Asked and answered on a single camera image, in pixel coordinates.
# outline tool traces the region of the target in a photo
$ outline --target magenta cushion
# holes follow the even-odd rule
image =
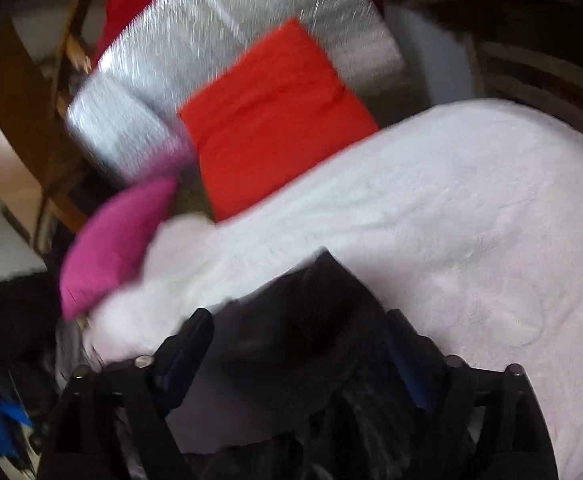
[[[89,219],[60,271],[63,318],[85,313],[137,276],[177,185],[175,178],[163,177],[126,189]]]

